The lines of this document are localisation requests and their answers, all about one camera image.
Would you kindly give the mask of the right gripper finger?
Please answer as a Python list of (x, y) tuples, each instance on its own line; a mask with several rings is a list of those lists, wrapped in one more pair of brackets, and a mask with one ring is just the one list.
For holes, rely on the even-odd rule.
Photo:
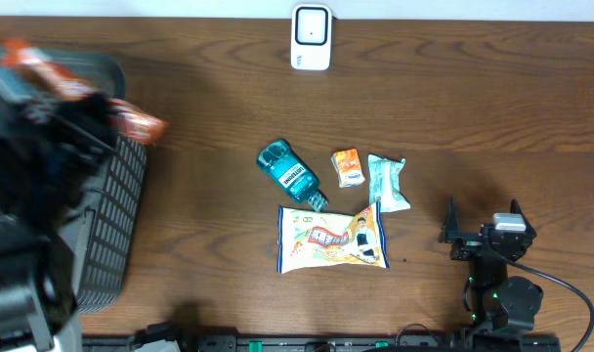
[(438, 242), (453, 243), (457, 241), (459, 238), (460, 225), (458, 221), (457, 207), (455, 205), (454, 199), (450, 198), (445, 216), (445, 221), (443, 223), (441, 232), (438, 237)]
[(533, 226), (525, 216), (521, 206), (515, 198), (510, 202), (510, 214), (512, 215), (510, 227), (512, 230), (532, 230)]

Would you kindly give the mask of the green tissue packet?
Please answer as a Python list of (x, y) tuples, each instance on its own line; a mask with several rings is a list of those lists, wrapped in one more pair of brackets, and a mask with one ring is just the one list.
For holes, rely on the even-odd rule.
[(381, 212), (391, 213), (411, 209), (400, 187), (400, 174), (406, 160), (390, 160), (375, 154), (367, 158), (369, 171), (369, 202), (378, 203)]

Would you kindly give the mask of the red chocolate bar wrapper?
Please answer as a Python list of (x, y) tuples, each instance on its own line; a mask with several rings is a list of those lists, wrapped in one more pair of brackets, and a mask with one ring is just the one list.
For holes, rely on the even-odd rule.
[[(6, 42), (6, 56), (1, 60), (3, 66), (18, 70), (22, 75), (35, 78), (38, 82), (64, 101), (80, 101), (103, 90), (87, 80), (80, 78), (70, 68), (56, 63), (41, 49), (31, 46), (22, 39), (9, 39)], [(150, 115), (125, 100), (111, 98), (106, 101), (114, 114), (119, 132), (133, 141), (150, 145), (164, 133), (167, 123)]]

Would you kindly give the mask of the small orange snack pack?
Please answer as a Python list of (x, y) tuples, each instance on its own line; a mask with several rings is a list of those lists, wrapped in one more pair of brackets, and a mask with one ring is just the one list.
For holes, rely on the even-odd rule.
[(331, 160), (338, 175), (340, 188), (356, 187), (365, 181), (356, 149), (335, 152)]

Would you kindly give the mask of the large yellow snack bag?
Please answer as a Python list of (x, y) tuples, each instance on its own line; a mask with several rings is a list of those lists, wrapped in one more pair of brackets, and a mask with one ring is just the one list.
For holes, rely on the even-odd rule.
[(390, 266), (378, 202), (354, 216), (281, 207), (277, 227), (281, 274), (340, 264)]

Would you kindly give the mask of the teal mouthwash bottle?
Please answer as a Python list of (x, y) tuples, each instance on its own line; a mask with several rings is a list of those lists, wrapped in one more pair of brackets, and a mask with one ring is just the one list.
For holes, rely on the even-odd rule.
[(328, 200), (311, 168), (296, 155), (285, 140), (276, 140), (257, 156), (256, 164), (295, 202), (307, 203), (322, 212)]

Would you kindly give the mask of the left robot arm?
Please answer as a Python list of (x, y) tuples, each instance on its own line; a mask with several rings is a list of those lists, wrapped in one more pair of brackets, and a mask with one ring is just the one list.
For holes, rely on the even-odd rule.
[(59, 234), (115, 152), (107, 95), (55, 100), (0, 67), (0, 351), (49, 351), (73, 317), (74, 254)]

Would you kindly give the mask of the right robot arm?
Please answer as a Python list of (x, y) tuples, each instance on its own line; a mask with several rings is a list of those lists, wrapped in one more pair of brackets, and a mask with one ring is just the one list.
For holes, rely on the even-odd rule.
[(514, 199), (509, 211), (495, 213), (477, 232), (461, 230), (455, 203), (449, 202), (438, 242), (451, 245), (452, 260), (469, 263), (463, 305), (472, 315), (472, 333), (520, 335), (533, 330), (543, 290), (509, 275), (508, 265), (527, 253), (535, 237)]

